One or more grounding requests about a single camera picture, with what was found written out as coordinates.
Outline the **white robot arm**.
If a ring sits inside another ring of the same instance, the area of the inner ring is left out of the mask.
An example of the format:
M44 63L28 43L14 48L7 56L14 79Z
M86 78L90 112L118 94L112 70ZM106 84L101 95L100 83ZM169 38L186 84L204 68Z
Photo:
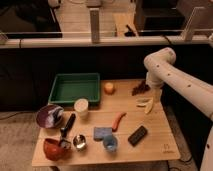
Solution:
M213 171L213 85L175 68L175 61L176 53L169 47L147 55L146 83L153 89L160 89L166 83L211 121L200 171Z

